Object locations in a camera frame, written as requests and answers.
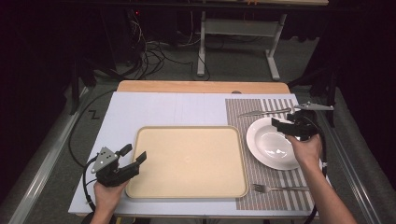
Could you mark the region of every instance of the wrist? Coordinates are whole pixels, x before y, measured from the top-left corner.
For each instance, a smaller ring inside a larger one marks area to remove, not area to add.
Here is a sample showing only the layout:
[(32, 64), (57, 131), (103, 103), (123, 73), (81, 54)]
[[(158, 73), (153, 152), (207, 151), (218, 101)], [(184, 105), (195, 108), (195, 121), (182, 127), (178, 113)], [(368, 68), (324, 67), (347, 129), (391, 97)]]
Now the wrist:
[(108, 224), (113, 217), (113, 211), (96, 207), (91, 224)]

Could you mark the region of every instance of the wooden edge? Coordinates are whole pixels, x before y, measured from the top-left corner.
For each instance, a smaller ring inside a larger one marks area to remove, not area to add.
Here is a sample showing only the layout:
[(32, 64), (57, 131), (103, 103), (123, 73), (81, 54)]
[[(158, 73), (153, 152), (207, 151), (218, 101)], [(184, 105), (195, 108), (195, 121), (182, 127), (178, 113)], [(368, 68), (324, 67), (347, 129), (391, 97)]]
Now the wooden edge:
[(282, 82), (222, 82), (222, 81), (158, 81), (125, 80), (117, 91), (134, 92), (188, 92), (188, 93), (250, 93), (289, 94)]

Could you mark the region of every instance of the metal stand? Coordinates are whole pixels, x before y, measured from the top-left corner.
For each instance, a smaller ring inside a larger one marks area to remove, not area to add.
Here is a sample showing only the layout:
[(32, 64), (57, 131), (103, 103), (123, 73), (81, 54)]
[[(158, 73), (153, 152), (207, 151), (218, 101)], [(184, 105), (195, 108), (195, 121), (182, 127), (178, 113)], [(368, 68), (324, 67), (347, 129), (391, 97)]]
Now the metal stand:
[(201, 17), (201, 43), (199, 48), (197, 76), (205, 75), (205, 35), (254, 35), (272, 37), (270, 49), (265, 50), (265, 57), (270, 67), (271, 76), (274, 81), (279, 81), (274, 54), (283, 26), (285, 25), (286, 14), (282, 14), (279, 21), (238, 21), (207, 19), (206, 13), (202, 12)]

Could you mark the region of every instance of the white table surface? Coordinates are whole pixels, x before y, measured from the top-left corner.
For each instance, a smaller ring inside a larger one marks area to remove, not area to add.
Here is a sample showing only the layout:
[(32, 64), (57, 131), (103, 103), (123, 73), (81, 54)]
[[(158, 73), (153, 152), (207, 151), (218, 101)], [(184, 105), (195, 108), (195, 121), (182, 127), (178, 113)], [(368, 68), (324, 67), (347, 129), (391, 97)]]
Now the white table surface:
[[(137, 131), (149, 125), (227, 125), (225, 99), (287, 98), (294, 94), (157, 93), (115, 92), (90, 158), (102, 147), (112, 151), (134, 145)], [(130, 163), (133, 152), (120, 158), (120, 167)], [(95, 179), (87, 173), (87, 182)], [(94, 199), (93, 184), (88, 192)], [(80, 180), (69, 213), (84, 215), (86, 204)], [(115, 214), (128, 217), (305, 217), (310, 211), (237, 210), (235, 199), (131, 199), (125, 193)]]

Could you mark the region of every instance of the striped placemat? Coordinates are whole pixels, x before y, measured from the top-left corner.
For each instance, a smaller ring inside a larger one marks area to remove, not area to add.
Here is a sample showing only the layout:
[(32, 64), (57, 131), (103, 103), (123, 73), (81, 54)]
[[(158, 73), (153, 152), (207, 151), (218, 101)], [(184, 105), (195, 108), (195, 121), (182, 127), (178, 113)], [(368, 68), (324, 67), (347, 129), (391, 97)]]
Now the striped placemat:
[[(244, 160), (247, 167), (249, 185), (265, 184), (269, 187), (300, 187), (306, 186), (303, 172), (300, 168), (279, 171), (260, 163), (248, 149), (246, 133), (255, 120), (265, 117), (286, 119), (286, 114), (274, 114), (238, 118), (237, 115), (253, 110), (277, 110), (286, 107), (293, 108), (297, 102), (293, 99), (226, 99), (227, 120), (229, 125), (236, 127), (242, 140)], [(290, 210), (308, 211), (313, 208), (309, 191), (273, 190), (260, 194), (250, 189), (246, 196), (236, 199), (238, 210)]]

